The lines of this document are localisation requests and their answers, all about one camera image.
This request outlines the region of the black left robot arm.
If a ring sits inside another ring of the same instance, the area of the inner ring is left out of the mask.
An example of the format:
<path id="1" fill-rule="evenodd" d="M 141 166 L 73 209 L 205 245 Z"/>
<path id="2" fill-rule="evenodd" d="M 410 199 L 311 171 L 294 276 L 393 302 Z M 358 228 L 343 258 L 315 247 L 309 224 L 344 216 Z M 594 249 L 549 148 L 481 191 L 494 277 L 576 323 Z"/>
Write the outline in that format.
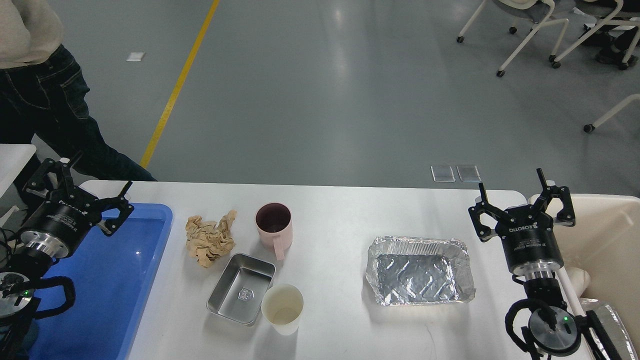
<path id="1" fill-rule="evenodd" d="M 67 162 L 42 161 L 23 187 L 43 202 L 13 236 L 22 246 L 7 247 L 7 262 L 1 269 L 3 360 L 16 358 L 32 321 L 60 315 L 74 305 L 71 278 L 47 278 L 48 270 L 71 257 L 92 228 L 110 237 L 135 209 L 125 197 L 132 181 L 117 196 L 107 198 L 76 186 L 71 168 L 81 157 L 79 152 Z"/>

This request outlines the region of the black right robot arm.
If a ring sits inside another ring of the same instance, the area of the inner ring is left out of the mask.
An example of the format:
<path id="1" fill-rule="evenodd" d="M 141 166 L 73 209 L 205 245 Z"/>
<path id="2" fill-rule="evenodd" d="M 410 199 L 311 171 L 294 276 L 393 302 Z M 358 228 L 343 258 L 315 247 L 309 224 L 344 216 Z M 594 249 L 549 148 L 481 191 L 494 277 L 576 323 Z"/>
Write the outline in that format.
<path id="1" fill-rule="evenodd" d="M 505 315 L 506 333 L 533 360 L 567 357 L 583 340 L 596 360 L 613 360 L 618 353 L 598 316 L 592 310 L 569 312 L 558 280 L 565 263 L 554 226 L 576 225 L 570 190 L 546 180 L 541 168 L 537 175 L 542 189 L 534 203 L 500 209 L 480 183 L 480 196 L 468 208 L 478 239 L 500 239 L 511 278 L 525 290 L 526 297 Z"/>

